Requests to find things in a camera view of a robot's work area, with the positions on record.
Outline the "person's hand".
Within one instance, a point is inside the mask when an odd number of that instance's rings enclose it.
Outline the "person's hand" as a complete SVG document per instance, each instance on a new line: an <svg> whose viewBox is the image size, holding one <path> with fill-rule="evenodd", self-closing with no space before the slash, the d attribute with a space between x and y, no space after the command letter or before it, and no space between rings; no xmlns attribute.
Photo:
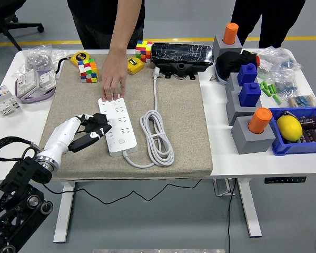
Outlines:
<svg viewBox="0 0 316 253"><path fill-rule="evenodd" d="M127 51L110 49L102 67L102 101L123 98L126 93Z"/></svg>

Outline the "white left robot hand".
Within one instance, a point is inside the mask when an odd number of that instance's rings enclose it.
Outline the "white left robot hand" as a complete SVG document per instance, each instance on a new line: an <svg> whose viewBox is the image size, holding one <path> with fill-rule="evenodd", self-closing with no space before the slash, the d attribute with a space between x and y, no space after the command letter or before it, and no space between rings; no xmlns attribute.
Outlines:
<svg viewBox="0 0 316 253"><path fill-rule="evenodd" d="M105 114L81 114L55 128L39 155L59 161L67 151L78 152L97 142L112 128Z"/></svg>

